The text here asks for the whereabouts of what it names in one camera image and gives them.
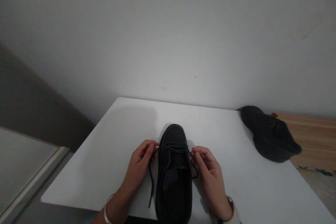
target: shoelace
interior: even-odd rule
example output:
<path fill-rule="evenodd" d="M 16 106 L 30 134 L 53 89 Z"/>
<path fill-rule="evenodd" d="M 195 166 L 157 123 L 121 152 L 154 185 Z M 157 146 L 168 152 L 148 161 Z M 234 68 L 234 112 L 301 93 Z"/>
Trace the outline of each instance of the shoelace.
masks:
<path fill-rule="evenodd" d="M 183 144 L 183 143 L 176 143 L 176 142 L 167 142 L 165 145 L 162 145 L 160 146 L 159 148 L 157 148 L 153 154 L 152 154 L 152 157 L 150 160 L 152 160 L 152 158 L 154 157 L 154 155 L 159 151 L 159 149 L 161 148 L 167 148 L 167 149 L 170 149 L 176 153 L 188 153 L 192 160 L 194 161 L 194 168 L 196 170 L 196 176 L 193 177 L 193 179 L 196 179 L 199 175 L 199 172 L 198 172 L 198 169 L 196 168 L 195 164 L 196 164 L 196 161 L 195 161 L 195 157 L 194 155 L 189 151 L 188 149 L 188 145 L 186 144 Z M 149 162 L 148 164 L 148 168 L 149 168 L 149 174 L 150 174 L 150 179 L 152 180 L 152 190 L 151 190 L 151 193 L 150 193 L 150 200 L 149 200 L 149 205 L 148 205 L 148 208 L 150 207 L 151 205 L 151 202 L 152 202 L 152 197 L 153 197 L 153 192 L 154 192 L 154 179 L 153 179 L 153 175 L 152 175 L 152 169 L 151 169 L 151 161 Z M 170 165 L 170 162 L 168 162 L 167 166 L 164 168 L 164 170 L 166 170 Z"/>

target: hand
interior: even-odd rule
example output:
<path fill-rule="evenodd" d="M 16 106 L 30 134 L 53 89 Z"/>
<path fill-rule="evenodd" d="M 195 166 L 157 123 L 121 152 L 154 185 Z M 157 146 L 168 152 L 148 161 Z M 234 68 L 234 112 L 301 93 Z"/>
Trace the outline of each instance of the hand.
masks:
<path fill-rule="evenodd" d="M 208 148 L 194 147 L 192 154 L 200 170 L 202 187 L 212 214 L 223 221 L 231 219 L 232 209 L 226 197 L 219 163 Z"/>
<path fill-rule="evenodd" d="M 159 143 L 154 140 L 145 140 L 133 152 L 131 160 L 129 161 L 125 179 L 121 186 L 122 188 L 127 188 L 127 190 L 132 194 L 135 194 L 138 191 L 146 176 L 148 163 L 156 149 L 155 146 L 158 145 Z M 156 153 L 154 158 L 151 160 L 152 163 L 154 163 L 157 156 L 158 153 Z"/>

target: white wall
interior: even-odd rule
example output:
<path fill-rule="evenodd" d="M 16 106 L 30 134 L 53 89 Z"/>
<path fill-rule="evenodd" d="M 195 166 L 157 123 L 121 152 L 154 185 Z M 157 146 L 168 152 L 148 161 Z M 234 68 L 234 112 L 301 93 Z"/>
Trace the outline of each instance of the white wall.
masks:
<path fill-rule="evenodd" d="M 57 149 L 0 128 L 0 216 Z"/>
<path fill-rule="evenodd" d="M 98 122 L 118 96 L 336 116 L 336 0 L 1 0 L 0 41 Z"/>

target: wooden surface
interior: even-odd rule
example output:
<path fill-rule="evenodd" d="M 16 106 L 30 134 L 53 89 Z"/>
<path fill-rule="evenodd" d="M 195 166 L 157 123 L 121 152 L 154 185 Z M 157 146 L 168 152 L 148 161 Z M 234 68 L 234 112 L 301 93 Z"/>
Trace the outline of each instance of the wooden surface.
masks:
<path fill-rule="evenodd" d="M 120 187 L 132 152 L 145 139 L 160 141 L 172 123 L 183 127 L 190 150 L 201 145 L 212 151 L 242 223 L 336 224 L 290 161 L 275 163 L 258 153 L 240 112 L 129 98 L 114 102 L 41 201 L 102 209 Z M 157 163 L 152 166 L 154 181 Z M 147 173 L 129 215 L 156 219 L 154 201 L 148 208 L 151 186 Z M 193 180 L 192 191 L 189 223 L 212 223 L 199 178 Z"/>
<path fill-rule="evenodd" d="M 290 160 L 295 166 L 336 170 L 336 120 L 277 113 L 287 123 L 302 153 Z"/>

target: bracelet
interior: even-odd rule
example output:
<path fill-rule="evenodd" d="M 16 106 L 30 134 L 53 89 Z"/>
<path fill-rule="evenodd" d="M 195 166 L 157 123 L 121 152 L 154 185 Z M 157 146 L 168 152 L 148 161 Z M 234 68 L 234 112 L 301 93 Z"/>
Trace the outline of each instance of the bracelet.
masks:
<path fill-rule="evenodd" d="M 109 197 L 109 199 L 107 200 L 107 202 L 106 202 L 106 204 L 105 204 L 105 206 L 104 206 L 104 219 L 105 219 L 106 224 L 112 224 L 112 223 L 110 222 L 110 220 L 108 219 L 108 217 L 107 217 L 107 214 L 106 214 L 106 206 L 107 206 L 107 203 L 110 201 L 110 199 L 113 197 L 113 195 L 114 195 L 114 194 L 112 194 L 112 195 Z"/>

